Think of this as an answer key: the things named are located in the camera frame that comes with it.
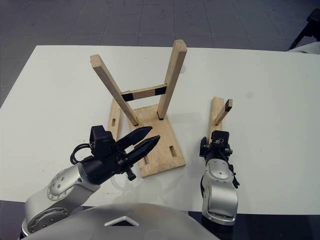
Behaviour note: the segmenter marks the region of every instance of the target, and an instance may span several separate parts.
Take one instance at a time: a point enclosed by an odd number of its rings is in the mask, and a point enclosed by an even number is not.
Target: cable
[[[71,153],[71,156],[70,156],[70,162],[75,165],[77,163],[81,163],[82,161],[78,161],[75,157],[75,154],[76,152],[78,152],[79,150],[81,149],[90,149],[90,145],[88,143],[83,143],[83,144],[80,144],[78,146],[76,146],[73,150],[73,152]]]

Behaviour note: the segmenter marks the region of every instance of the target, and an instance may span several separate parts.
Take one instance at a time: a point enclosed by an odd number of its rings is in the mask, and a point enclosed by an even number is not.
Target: black tape
[[[229,99],[226,101],[225,106],[224,106],[224,111],[229,112],[232,106],[229,106]]]
[[[156,88],[154,90],[154,95],[157,96],[157,95],[165,94],[166,90],[167,90],[167,86]]]
[[[159,118],[159,120],[163,120],[163,118],[160,118],[160,117],[159,117],[159,113],[158,113],[158,111],[156,111],[156,114],[158,114],[158,118]]]
[[[122,94],[122,97],[126,102],[134,100],[134,95],[132,93]]]

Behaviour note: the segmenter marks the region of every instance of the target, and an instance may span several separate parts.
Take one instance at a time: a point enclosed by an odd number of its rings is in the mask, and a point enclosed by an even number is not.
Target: gray floor
[[[285,51],[314,8],[320,0],[0,0],[0,106],[36,45],[170,47],[183,39]]]

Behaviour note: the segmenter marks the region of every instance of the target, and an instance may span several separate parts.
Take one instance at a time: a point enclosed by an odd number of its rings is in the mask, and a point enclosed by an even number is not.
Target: wood grain
[[[209,137],[207,138],[208,144],[211,143],[211,134],[215,130],[222,131],[222,121],[216,125],[215,120],[221,110],[224,107],[225,100],[221,97],[214,96],[212,99],[212,107],[211,107],[211,118],[210,118],[210,129],[209,129]]]
[[[163,119],[167,113],[186,53],[187,46],[185,42],[183,40],[175,40],[164,80],[164,84],[167,84],[166,92],[165,94],[161,95],[158,105],[157,113],[159,119]]]
[[[112,133],[114,140],[118,140],[120,136],[120,130],[122,125],[122,110],[117,101],[113,98],[110,114],[109,114],[109,122],[107,131]]]
[[[153,127],[146,138],[160,135],[158,144],[147,155],[147,158],[138,162],[143,178],[186,165],[168,117],[165,116],[163,120],[159,120],[157,109],[158,105],[156,104],[133,110],[139,121],[138,127]],[[136,129],[129,121],[128,124],[131,131]]]
[[[125,92],[122,92],[121,95],[123,96],[127,94],[132,94],[132,100],[143,99],[143,98],[155,96],[156,89],[161,89],[166,87],[167,87],[166,84],[161,84],[158,86],[150,86],[150,87],[141,88],[137,90],[125,91]]]
[[[232,99],[228,99],[224,105],[223,108],[221,108],[219,114],[216,116],[214,120],[214,124],[217,126],[221,121],[225,118],[225,116],[228,114],[228,112],[231,110],[233,104]]]
[[[96,74],[99,76],[103,84],[106,86],[106,88],[109,90],[113,98],[116,100],[116,102],[119,104],[119,106],[122,108],[123,112],[127,116],[127,118],[130,120],[130,122],[133,125],[138,125],[137,118],[129,106],[129,104],[123,99],[121,96],[121,91],[112,77],[111,73],[107,69],[105,63],[101,59],[100,55],[92,55],[90,56],[90,63]]]

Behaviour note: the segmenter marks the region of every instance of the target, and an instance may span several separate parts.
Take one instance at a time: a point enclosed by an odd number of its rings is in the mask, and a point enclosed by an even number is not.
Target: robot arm
[[[23,236],[68,217],[113,175],[126,172],[128,179],[134,180],[136,175],[131,167],[156,146],[160,136],[145,139],[128,154],[125,149],[143,140],[151,129],[150,126],[138,128],[116,142],[103,126],[93,126],[89,144],[78,145],[70,156],[74,165],[59,172],[26,201]],[[75,153],[83,148],[90,148],[92,155],[78,161]]]
[[[236,189],[240,184],[235,177],[234,167],[229,164],[228,157],[233,152],[228,144],[229,133],[214,131],[211,140],[208,146],[204,137],[200,144],[200,157],[205,159],[201,180],[202,215],[217,224],[231,226],[236,221]]]

